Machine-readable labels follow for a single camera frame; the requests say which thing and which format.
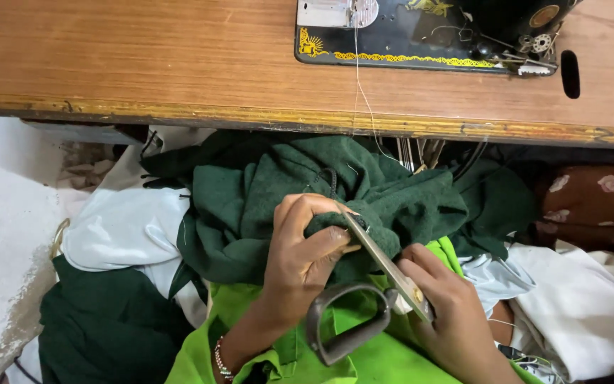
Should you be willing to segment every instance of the scissors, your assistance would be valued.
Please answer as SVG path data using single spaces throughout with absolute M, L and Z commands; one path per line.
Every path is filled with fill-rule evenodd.
M 363 247 L 371 254 L 373 260 L 388 276 L 388 281 L 393 286 L 384 292 L 380 292 L 376 286 L 368 283 L 336 284 L 326 288 L 312 301 L 305 321 L 307 343 L 325 366 L 332 365 L 384 331 L 392 316 L 390 310 L 394 310 L 400 315 L 413 310 L 423 322 L 432 322 L 435 319 L 435 312 L 431 303 L 414 281 L 397 268 L 368 233 L 354 220 L 351 213 L 345 212 L 341 205 L 338 205 L 338 207 L 340 213 L 345 217 L 347 228 L 355 234 Z M 319 329 L 323 312 L 339 297 L 357 290 L 367 290 L 375 294 L 376 314 L 362 324 L 347 329 L 323 342 Z

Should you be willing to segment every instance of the wooden table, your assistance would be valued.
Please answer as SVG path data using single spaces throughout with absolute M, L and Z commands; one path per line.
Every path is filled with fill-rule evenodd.
M 295 60 L 294 0 L 0 0 L 0 115 L 614 146 L 614 0 L 566 20 L 579 99 L 559 74 L 361 68 L 372 119 L 353 67 Z

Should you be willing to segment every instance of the scissors handle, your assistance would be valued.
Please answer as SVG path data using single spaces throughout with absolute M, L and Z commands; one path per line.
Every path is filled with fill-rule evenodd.
M 376 314 L 362 324 L 322 342 L 319 327 L 321 326 L 323 312 L 339 297 L 357 290 L 369 290 L 376 294 L 378 305 Z M 316 353 L 323 365 L 327 367 L 332 365 L 388 327 L 391 318 L 390 310 L 396 298 L 396 289 L 388 288 L 385 292 L 380 292 L 376 286 L 367 283 L 337 284 L 326 288 L 312 301 L 312 305 L 307 311 L 305 321 L 307 344 Z

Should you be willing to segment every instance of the gold decorative decal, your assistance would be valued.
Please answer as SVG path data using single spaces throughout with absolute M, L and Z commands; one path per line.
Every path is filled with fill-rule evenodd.
M 309 57 L 317 57 L 317 55 L 326 54 L 328 52 L 322 50 L 323 42 L 316 36 L 309 36 L 306 28 L 300 28 L 300 53 L 304 53 Z
M 354 53 L 341 53 L 341 52 L 333 52 L 333 56 L 337 59 L 342 60 L 353 60 L 357 57 Z M 453 65 L 457 67 L 481 67 L 481 68 L 491 68 L 494 66 L 493 63 L 486 62 L 484 60 L 477 61 L 473 59 L 456 59 L 455 57 L 448 59 L 446 57 L 420 57 L 420 56 L 393 56 L 393 55 L 379 55 L 374 53 L 373 55 L 369 55 L 368 53 L 360 53 L 360 59 L 369 59 L 369 60 L 386 60 L 388 62 L 407 62 L 409 60 L 418 60 L 420 62 L 436 62 L 436 63 L 444 63 L 447 65 Z
M 529 26 L 532 28 L 543 27 L 554 17 L 556 17 L 558 11 L 560 11 L 560 7 L 558 5 L 547 5 L 546 7 L 543 7 L 529 20 Z
M 316 36 L 309 36 L 307 29 L 305 27 L 300 28 L 300 53 L 303 53 L 309 57 L 317 57 L 317 55 L 326 54 L 328 55 L 328 51 L 323 50 L 323 42 Z M 354 53 L 342 53 L 342 52 L 333 52 L 333 56 L 336 59 L 340 60 L 353 60 L 357 57 Z M 477 61 L 473 59 L 456 59 L 451 58 L 447 59 L 446 57 L 420 57 L 420 56 L 393 56 L 393 55 L 379 55 L 378 53 L 374 53 L 369 55 L 368 53 L 360 53 L 360 59 L 368 59 L 368 60 L 386 60 L 388 62 L 407 62 L 409 60 L 418 60 L 420 62 L 436 62 L 443 63 L 447 65 L 453 65 L 458 67 L 479 67 L 479 68 L 491 68 L 494 66 L 493 63 L 486 62 L 484 60 Z
M 444 4 L 442 0 L 411 0 L 405 7 L 408 10 L 424 10 L 426 13 L 436 14 L 438 16 L 447 17 L 447 8 L 453 7 L 452 4 Z

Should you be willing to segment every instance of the white wall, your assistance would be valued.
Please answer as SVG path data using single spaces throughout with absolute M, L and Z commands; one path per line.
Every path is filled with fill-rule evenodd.
M 0 118 L 0 372 L 37 332 L 55 281 L 47 252 L 63 219 L 54 188 L 63 155 L 42 132 Z

